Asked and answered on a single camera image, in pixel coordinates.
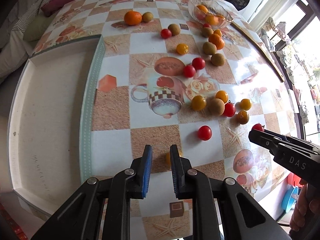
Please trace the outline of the bare right hand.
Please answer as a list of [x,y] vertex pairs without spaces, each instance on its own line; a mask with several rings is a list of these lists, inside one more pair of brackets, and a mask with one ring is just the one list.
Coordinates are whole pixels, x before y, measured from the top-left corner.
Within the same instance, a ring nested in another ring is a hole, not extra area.
[[290,220],[290,228],[293,231],[299,231],[305,224],[305,215],[308,210],[319,215],[319,197],[313,198],[310,202],[306,199],[307,184],[300,192],[297,204]]

